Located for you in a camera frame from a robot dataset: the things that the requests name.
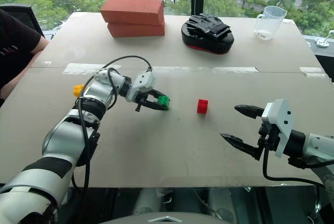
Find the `robotic arm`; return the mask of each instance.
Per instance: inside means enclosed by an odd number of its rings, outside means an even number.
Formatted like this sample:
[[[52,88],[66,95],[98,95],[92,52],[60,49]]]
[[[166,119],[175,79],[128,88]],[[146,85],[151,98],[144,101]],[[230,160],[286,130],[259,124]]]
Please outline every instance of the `robotic arm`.
[[[260,138],[257,147],[253,147],[235,136],[221,133],[221,136],[233,147],[260,160],[264,152],[263,174],[273,181],[300,181],[324,187],[330,203],[334,208],[334,137],[308,134],[292,129],[294,115],[286,100],[279,99],[268,103],[263,108],[252,105],[237,105],[235,109],[251,117],[261,117],[259,129]],[[323,185],[301,178],[274,178],[267,174],[269,151],[275,151],[276,156],[289,156],[289,164],[297,168],[310,168],[321,179]]]
[[[138,104],[136,111],[141,106],[168,110],[168,97],[153,89],[156,79],[151,68],[139,74],[134,82],[113,68],[98,70],[92,79],[83,96],[45,137],[42,158],[26,166],[0,190],[1,224],[53,223],[75,167],[87,164],[96,149],[100,121],[113,106],[113,95]],[[149,95],[168,102],[148,101]],[[89,141],[89,158],[85,152],[79,100]]]

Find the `red block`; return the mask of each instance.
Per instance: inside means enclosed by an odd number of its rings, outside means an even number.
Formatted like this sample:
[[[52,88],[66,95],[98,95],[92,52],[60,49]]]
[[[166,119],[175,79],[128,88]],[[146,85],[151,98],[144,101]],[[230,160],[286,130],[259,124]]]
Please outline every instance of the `red block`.
[[[163,19],[161,0],[107,0],[101,8],[105,22],[159,26]]]
[[[198,100],[197,113],[206,114],[208,110],[208,100]]]
[[[108,29],[113,37],[162,36],[165,35],[165,21],[159,26],[108,23]]]

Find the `measuring cup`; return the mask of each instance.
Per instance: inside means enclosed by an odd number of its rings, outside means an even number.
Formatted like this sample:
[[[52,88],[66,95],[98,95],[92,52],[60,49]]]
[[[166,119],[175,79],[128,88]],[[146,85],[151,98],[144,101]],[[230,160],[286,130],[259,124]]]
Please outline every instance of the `measuring cup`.
[[[278,6],[266,6],[263,14],[256,17],[254,28],[256,36],[263,40],[272,39],[286,15],[287,10]]]

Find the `table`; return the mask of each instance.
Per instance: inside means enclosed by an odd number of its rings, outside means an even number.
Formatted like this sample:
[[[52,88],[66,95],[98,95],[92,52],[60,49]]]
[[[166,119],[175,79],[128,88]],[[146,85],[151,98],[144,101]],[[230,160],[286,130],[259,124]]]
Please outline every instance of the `table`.
[[[134,77],[139,70],[124,69]],[[92,187],[268,186],[261,163],[223,140],[230,133],[255,145],[260,120],[233,109],[236,104],[264,107],[286,98],[296,115],[295,129],[332,134],[334,90],[327,78],[297,73],[214,73],[156,71],[156,88],[171,98],[168,112],[143,108],[123,98],[104,116],[98,148],[91,160]],[[47,132],[71,108],[74,85],[87,75],[65,75],[62,68],[32,68],[0,111],[0,181],[38,159]],[[196,113],[197,99],[208,99],[208,114]],[[77,169],[79,185],[84,170]],[[317,180],[271,153],[268,171],[277,176]],[[284,182],[293,185],[301,183]]]
[[[65,74],[69,63],[104,64],[136,54],[157,66],[155,88],[171,98],[170,110],[142,108],[138,113],[134,104],[119,98],[101,122],[91,160],[91,187],[302,184],[266,180],[260,162],[219,135],[233,134],[256,145],[260,120],[239,114],[234,106],[265,107],[279,98],[288,99],[296,130],[332,134],[333,85],[319,74],[320,65],[295,25],[284,23],[277,38],[261,41],[251,32],[252,19],[224,18],[232,26],[235,44],[228,54],[213,55],[183,44],[180,25],[186,17],[165,18],[165,37],[113,39],[99,14],[74,13],[0,109],[0,164],[6,166],[0,182],[40,158],[45,135],[73,105],[73,86],[83,84],[89,75]],[[292,40],[295,44],[290,48],[287,44]],[[136,60],[120,65],[119,71],[129,77],[146,68]],[[236,67],[257,69],[238,73]],[[317,71],[305,74],[300,67]],[[198,99],[209,100],[205,116],[196,113]],[[315,120],[314,115],[321,117]],[[83,171],[75,172],[80,186]],[[279,159],[274,153],[268,173],[319,181],[310,170],[294,168],[286,156]]]
[[[68,63],[105,64],[124,55],[147,58],[153,66],[255,67],[260,72],[300,73],[300,67],[321,67],[291,20],[282,23],[277,37],[259,40],[255,19],[222,18],[231,26],[235,42],[224,55],[185,47],[181,26],[188,16],[165,16],[163,37],[113,38],[99,13],[73,13],[40,55],[34,67],[66,67]],[[123,65],[134,68],[134,61]]]

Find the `person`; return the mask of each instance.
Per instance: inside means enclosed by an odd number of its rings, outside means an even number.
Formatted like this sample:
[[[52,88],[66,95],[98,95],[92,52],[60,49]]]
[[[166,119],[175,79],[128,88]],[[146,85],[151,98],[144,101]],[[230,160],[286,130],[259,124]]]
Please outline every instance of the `person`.
[[[7,99],[48,43],[38,32],[0,9],[0,100]]]

